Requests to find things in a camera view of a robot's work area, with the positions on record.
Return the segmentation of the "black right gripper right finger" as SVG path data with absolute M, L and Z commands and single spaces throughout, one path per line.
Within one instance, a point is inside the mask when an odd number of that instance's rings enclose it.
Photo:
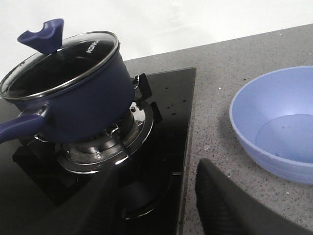
M 250 197 L 208 159 L 200 159 L 197 209 L 206 235 L 310 235 Z

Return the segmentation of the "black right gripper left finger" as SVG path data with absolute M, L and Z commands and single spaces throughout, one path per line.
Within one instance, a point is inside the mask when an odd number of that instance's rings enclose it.
M 0 175 L 2 235 L 112 235 L 116 171 L 103 168 L 61 205 L 20 170 Z

